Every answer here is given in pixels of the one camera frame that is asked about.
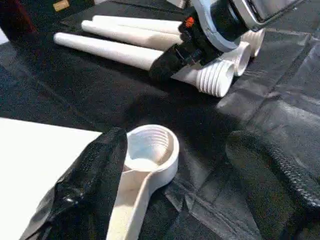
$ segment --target black textured surface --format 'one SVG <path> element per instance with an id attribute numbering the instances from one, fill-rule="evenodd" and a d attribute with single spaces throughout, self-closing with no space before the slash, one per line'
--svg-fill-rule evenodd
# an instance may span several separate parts
<path id="1" fill-rule="evenodd" d="M 320 185 L 286 142 L 267 132 L 234 131 L 226 154 L 264 239 L 295 239 L 302 228 L 319 221 Z"/>
<path id="2" fill-rule="evenodd" d="M 183 19 L 168 3 L 160 10 L 161 2 L 106 2 L 51 29 L 83 35 L 81 21 L 97 14 Z M 274 23 L 223 99 L 178 81 L 151 84 L 146 71 L 55 45 L 53 32 L 29 35 L 0 45 L 10 73 L 1 73 L 0 116 L 97 131 L 164 125 L 180 141 L 178 173 L 152 196 L 140 239 L 259 240 L 226 139 L 244 128 L 272 132 L 319 176 L 319 11 L 318 0 L 307 0 Z"/>

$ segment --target black plastic sheet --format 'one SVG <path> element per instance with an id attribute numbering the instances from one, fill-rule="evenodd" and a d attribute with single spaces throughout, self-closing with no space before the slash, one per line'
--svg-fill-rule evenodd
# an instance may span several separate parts
<path id="1" fill-rule="evenodd" d="M 20 240 L 105 240 L 127 147 L 117 127 L 90 142 L 42 198 Z"/>
<path id="2" fill-rule="evenodd" d="M 0 45 L 10 75 L 1 73 L 0 116 L 101 132 L 164 125 L 180 142 L 178 173 L 152 196 L 140 239 L 259 240 L 226 139 L 239 129 L 273 132 L 319 173 L 320 4 L 307 0 L 271 25 L 259 56 L 222 99 L 175 80 L 152 85 L 146 71 L 53 43 L 54 32 L 93 36 L 80 23 L 94 15 L 184 19 L 156 2 L 105 2 Z"/>

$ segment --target ribbed white plastic fitting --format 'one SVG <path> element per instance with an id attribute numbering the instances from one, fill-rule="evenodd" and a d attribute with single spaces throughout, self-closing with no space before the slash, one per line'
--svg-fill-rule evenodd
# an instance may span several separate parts
<path id="1" fill-rule="evenodd" d="M 206 66 L 186 66 L 171 78 L 194 85 L 201 93 L 222 98 L 230 89 L 234 74 L 232 61 L 214 60 Z"/>
<path id="2" fill-rule="evenodd" d="M 94 16 L 92 21 L 96 23 L 102 23 L 104 25 L 113 24 L 168 34 L 181 34 L 178 30 L 178 27 L 181 25 L 181 21 L 101 15 Z"/>
<path id="3" fill-rule="evenodd" d="M 266 29 L 263 28 L 257 32 L 250 30 L 241 36 L 241 41 L 247 42 L 251 45 L 252 58 L 255 58 L 258 56 L 260 49 L 262 47 L 262 43 L 265 38 L 265 34 L 266 34 Z"/>
<path id="4" fill-rule="evenodd" d="M 179 35 L 164 33 L 153 30 L 140 29 L 130 26 L 116 24 L 102 24 L 84 20 L 81 23 L 82 30 L 92 34 L 100 35 L 124 43 L 141 46 L 144 48 L 166 51 L 174 44 L 181 44 L 183 41 Z"/>
<path id="5" fill-rule="evenodd" d="M 240 42 L 239 46 L 230 52 L 225 52 L 220 59 L 234 63 L 234 75 L 240 77 L 244 74 L 250 61 L 251 45 L 248 42 Z"/>

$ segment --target white plastic tube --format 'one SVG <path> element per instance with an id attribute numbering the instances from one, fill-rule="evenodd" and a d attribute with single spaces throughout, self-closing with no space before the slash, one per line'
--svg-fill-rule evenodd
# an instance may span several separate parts
<path id="1" fill-rule="evenodd" d="M 234 75 L 242 76 L 247 69 L 251 56 L 251 46 L 248 42 L 240 42 L 239 46 L 230 52 L 225 52 L 220 59 L 234 63 Z"/>
<path id="2" fill-rule="evenodd" d="M 166 0 L 166 1 L 177 6 L 180 9 L 184 9 L 187 5 L 187 0 Z"/>
<path id="3" fill-rule="evenodd" d="M 163 53 L 162 51 L 154 49 L 62 32 L 56 33 L 53 40 L 56 44 L 65 47 L 77 49 L 147 71 L 150 69 L 154 60 L 159 58 Z"/>
<path id="4" fill-rule="evenodd" d="M 166 51 L 173 44 L 181 44 L 183 42 L 176 34 L 129 26 L 101 24 L 99 22 L 84 20 L 81 27 L 85 32 L 161 51 Z"/>
<path id="5" fill-rule="evenodd" d="M 232 83 L 235 65 L 232 61 L 215 60 L 206 66 L 186 66 L 171 78 L 195 86 L 199 92 L 224 97 Z"/>
<path id="6" fill-rule="evenodd" d="M 241 41 L 247 42 L 251 45 L 251 57 L 255 58 L 258 56 L 262 43 L 264 41 L 266 29 L 263 28 L 260 31 L 248 31 L 241 37 Z"/>
<path id="7" fill-rule="evenodd" d="M 121 25 L 132 28 L 146 29 L 162 33 L 180 35 L 178 27 L 181 25 L 181 21 L 100 15 L 94 16 L 92 18 L 92 21 L 96 23 L 102 23 L 104 25 Z"/>
<path id="8" fill-rule="evenodd" d="M 157 32 L 180 35 L 178 27 L 181 21 L 169 21 L 160 19 L 135 18 L 135 17 L 121 17 L 121 16 L 101 16 L 96 15 L 92 18 L 93 22 L 106 24 L 116 24 L 121 26 L 128 26 L 138 29 L 147 29 Z M 251 57 L 256 57 L 261 49 L 266 29 L 263 28 L 258 32 L 248 31 L 241 37 L 242 42 L 251 44 Z"/>
<path id="9" fill-rule="evenodd" d="M 53 38 L 54 42 L 59 45 L 147 71 L 152 63 L 163 53 L 154 49 L 62 32 L 56 33 Z M 200 67 L 199 65 L 193 67 L 186 66 L 172 76 L 172 78 L 194 85 L 202 93 L 223 97 L 229 90 L 234 71 L 233 62 L 214 61 L 204 67 Z"/>

